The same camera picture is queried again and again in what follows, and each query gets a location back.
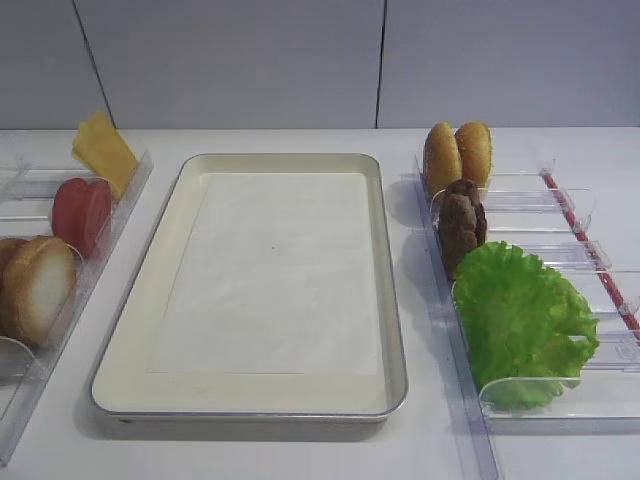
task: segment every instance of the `clear plastic bin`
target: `clear plastic bin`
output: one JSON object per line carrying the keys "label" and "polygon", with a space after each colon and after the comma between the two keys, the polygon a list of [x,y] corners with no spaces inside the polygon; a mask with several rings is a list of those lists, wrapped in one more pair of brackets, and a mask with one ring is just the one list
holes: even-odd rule
{"label": "clear plastic bin", "polygon": [[[59,186],[67,179],[95,176],[71,157],[70,132],[14,132],[0,139],[0,237],[33,238],[51,235],[51,211]],[[46,348],[30,350],[0,336],[0,465],[6,466],[44,387],[100,274],[144,188],[153,164],[134,139],[139,164],[127,191],[114,202],[110,229],[100,233],[89,258],[76,255],[76,289],[62,307]]]}
{"label": "clear plastic bin", "polygon": [[[416,155],[412,174],[461,387],[461,399],[450,400],[450,409],[453,417],[461,412],[466,417],[470,441],[466,447],[459,443],[465,447],[464,452],[460,447],[461,455],[475,457],[482,479],[500,477],[490,433],[620,433],[631,425],[640,426],[640,327],[636,318],[640,272],[620,266],[614,269],[600,244],[587,236],[596,205],[592,192],[559,188],[552,176],[553,161],[529,158],[524,163],[525,168],[494,172],[491,185],[481,192],[487,240],[516,244],[540,256],[545,265],[561,270],[598,318],[600,345],[579,378],[504,378],[481,391],[473,379],[452,284],[442,265],[439,202],[426,192],[421,155]],[[513,400],[523,391],[553,391],[557,396],[545,407],[500,408],[505,398]]]}

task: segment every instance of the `panel seam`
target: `panel seam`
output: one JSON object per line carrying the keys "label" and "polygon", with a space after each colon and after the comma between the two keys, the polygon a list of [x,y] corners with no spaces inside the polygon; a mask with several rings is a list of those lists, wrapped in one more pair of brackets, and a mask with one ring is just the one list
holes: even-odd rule
{"label": "panel seam", "polygon": [[104,104],[107,107],[107,115],[111,119],[111,123],[115,125],[115,120],[113,118],[113,113],[111,112],[111,105],[109,105],[109,100],[107,99],[107,93],[104,90],[104,85],[102,84],[102,78],[100,77],[100,72],[98,72],[98,65],[96,63],[96,59],[93,56],[93,51],[91,50],[91,45],[89,44],[89,39],[87,38],[87,33],[84,28],[84,24],[82,23],[82,17],[80,17],[80,12],[78,11],[78,5],[76,4],[76,0],[71,0],[71,4],[73,5],[73,11],[76,15],[76,20],[78,20],[78,25],[80,26],[80,32],[82,32],[82,39],[84,41],[84,48],[87,51],[87,55],[89,55],[89,61],[91,62],[91,68],[93,69],[93,73],[98,80],[98,86],[100,87],[100,92],[102,93],[102,98],[104,100]]}
{"label": "panel seam", "polygon": [[384,57],[384,41],[387,28],[387,8],[388,0],[384,0],[382,9],[382,30],[380,32],[380,55],[378,59],[378,88],[376,90],[376,118],[374,128],[380,128],[380,95],[382,92],[382,61]]}

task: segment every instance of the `green lettuce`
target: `green lettuce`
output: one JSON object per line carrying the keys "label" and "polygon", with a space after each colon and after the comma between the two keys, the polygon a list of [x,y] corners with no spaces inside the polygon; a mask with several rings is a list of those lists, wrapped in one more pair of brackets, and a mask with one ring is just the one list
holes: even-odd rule
{"label": "green lettuce", "polygon": [[[558,271],[517,246],[489,242],[456,270],[454,299],[478,389],[510,377],[580,377],[595,354],[597,320]],[[498,410],[530,409],[575,382],[499,382],[484,392]]]}

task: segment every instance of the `white wall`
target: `white wall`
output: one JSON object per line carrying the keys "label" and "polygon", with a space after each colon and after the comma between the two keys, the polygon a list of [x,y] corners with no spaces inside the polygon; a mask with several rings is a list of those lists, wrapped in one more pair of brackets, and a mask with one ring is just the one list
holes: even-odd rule
{"label": "white wall", "polygon": [[370,128],[383,0],[77,0],[114,119]]}
{"label": "white wall", "polygon": [[0,129],[75,128],[97,108],[71,1],[0,0]]}
{"label": "white wall", "polygon": [[638,0],[389,0],[381,127],[640,125]]}

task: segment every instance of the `tray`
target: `tray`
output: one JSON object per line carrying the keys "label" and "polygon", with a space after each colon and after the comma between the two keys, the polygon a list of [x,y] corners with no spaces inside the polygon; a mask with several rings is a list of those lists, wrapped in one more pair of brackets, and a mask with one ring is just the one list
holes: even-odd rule
{"label": "tray", "polygon": [[407,392],[382,187],[365,155],[199,155],[91,386],[123,420],[381,422]]}
{"label": "tray", "polygon": [[[56,146],[46,141],[37,148],[33,139],[43,140],[38,132],[15,132],[0,145],[0,237],[32,238],[51,235],[51,209],[58,187],[67,179],[95,178],[71,158],[71,138],[48,133],[57,139]],[[48,348],[31,351],[17,340],[0,336],[0,465],[6,466],[19,442],[41,393],[60,357],[71,332],[80,318],[93,289],[120,238],[129,215],[153,168],[151,158],[141,143],[134,153],[139,164],[129,187],[114,203],[111,228],[98,238],[98,248],[90,258],[77,254],[75,294],[62,308],[55,325],[62,335]],[[56,164],[55,167],[40,166]]]}

